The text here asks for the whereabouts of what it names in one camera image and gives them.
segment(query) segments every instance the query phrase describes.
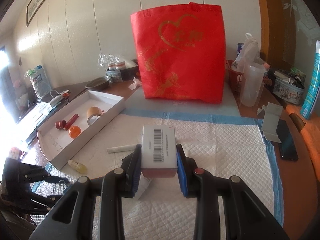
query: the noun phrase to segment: red non-woven tote bag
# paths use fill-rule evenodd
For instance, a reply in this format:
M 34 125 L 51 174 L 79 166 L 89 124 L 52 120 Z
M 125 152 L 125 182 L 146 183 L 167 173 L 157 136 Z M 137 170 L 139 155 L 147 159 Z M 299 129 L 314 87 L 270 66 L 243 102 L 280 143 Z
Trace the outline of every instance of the red non-woven tote bag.
M 225 32 L 221 7 L 168 5 L 131 15 L 146 98 L 221 103 Z

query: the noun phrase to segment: bowl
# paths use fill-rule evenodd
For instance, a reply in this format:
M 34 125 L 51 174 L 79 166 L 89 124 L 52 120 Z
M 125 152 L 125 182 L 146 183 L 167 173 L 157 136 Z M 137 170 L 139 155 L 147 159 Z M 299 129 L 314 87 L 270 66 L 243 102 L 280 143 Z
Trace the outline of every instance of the bowl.
M 88 84 L 85 85 L 85 88 L 89 90 L 101 91 L 106 89 L 109 86 L 109 81 L 111 77 L 104 76 L 100 78 L 96 78 L 90 81 Z

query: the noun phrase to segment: open white cardboard box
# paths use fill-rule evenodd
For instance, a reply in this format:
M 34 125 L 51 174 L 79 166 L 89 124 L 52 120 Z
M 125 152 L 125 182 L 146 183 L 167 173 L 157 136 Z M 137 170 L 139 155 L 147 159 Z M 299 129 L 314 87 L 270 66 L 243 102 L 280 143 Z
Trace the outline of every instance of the open white cardboard box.
M 104 110 L 104 113 L 88 126 L 86 113 L 88 108 L 92 106 L 99 107 Z M 54 167 L 61 170 L 68 160 L 124 108 L 123 97 L 96 91 L 83 93 L 39 127 L 37 135 L 41 152 Z M 60 120 L 68 122 L 74 114 L 78 114 L 79 117 L 73 125 L 79 126 L 82 132 L 75 139 L 72 139 L 68 131 L 58 130 L 55 123 Z

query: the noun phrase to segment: orange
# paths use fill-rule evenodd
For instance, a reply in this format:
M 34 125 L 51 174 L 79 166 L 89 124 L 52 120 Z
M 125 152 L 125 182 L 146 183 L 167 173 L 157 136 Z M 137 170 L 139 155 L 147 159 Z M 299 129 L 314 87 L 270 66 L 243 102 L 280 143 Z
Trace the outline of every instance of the orange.
M 79 126 L 71 126 L 69 129 L 69 136 L 74 139 L 81 133 L 81 129 Z

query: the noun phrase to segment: bottle with yellow liquid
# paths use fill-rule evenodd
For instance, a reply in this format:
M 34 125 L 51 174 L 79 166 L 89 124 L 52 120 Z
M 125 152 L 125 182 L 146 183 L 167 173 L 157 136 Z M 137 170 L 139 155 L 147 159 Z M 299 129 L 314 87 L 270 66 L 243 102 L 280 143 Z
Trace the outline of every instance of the bottle with yellow liquid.
M 87 173 L 87 167 L 79 162 L 68 160 L 68 164 L 71 168 L 73 168 L 81 174 Z

